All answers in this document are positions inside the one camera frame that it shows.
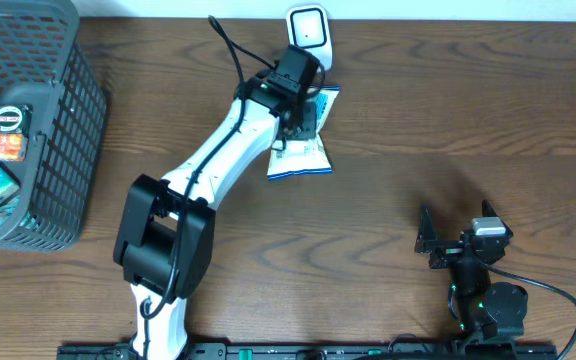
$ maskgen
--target white wall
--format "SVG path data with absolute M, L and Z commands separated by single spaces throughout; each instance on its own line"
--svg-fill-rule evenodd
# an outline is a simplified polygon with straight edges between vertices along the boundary
M 283 18 L 299 0 L 72 0 L 81 16 Z M 319 0 L 331 19 L 576 21 L 576 0 Z

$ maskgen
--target wood grain surface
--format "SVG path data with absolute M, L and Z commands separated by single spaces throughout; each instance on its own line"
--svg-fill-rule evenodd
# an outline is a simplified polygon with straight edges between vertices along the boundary
M 266 59 L 287 44 L 282 21 L 223 26 Z M 331 33 L 327 80 L 342 91 L 322 137 L 334 173 L 268 182 L 268 154 L 251 164 L 219 210 L 189 331 L 234 342 L 456 332 L 447 271 L 413 253 L 422 202 L 456 238 L 489 199 L 515 231 L 498 266 L 576 296 L 576 24 L 333 21 Z M 84 19 L 80 41 L 113 94 L 86 227 L 66 252 L 0 251 L 0 359 L 134 333 L 112 262 L 128 187 L 189 157 L 232 101 L 232 61 L 204 20 Z M 242 62 L 248 76 L 261 68 Z M 525 339 L 561 349 L 574 307 L 527 289 Z

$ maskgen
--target gray plastic basket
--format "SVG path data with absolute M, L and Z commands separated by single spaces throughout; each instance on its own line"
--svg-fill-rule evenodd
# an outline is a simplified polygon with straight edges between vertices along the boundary
M 0 0 L 0 104 L 33 108 L 26 159 L 3 163 L 21 189 L 0 249 L 50 252 L 79 239 L 107 112 L 78 28 L 68 0 Z

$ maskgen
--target orange box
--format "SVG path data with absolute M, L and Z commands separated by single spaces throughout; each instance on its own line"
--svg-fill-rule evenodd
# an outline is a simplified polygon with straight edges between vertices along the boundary
M 0 134 L 0 160 L 22 161 L 25 156 L 25 136 L 22 134 Z

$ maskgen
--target blue and white package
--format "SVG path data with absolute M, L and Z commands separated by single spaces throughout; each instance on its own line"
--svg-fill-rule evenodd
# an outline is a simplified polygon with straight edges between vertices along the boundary
M 326 123 L 339 90 L 339 86 L 324 86 L 315 96 L 313 101 L 317 108 L 317 136 L 314 139 L 286 141 L 286 148 L 283 151 L 276 150 L 282 148 L 283 143 L 280 140 L 275 141 L 270 152 L 268 180 L 332 173 L 319 131 Z

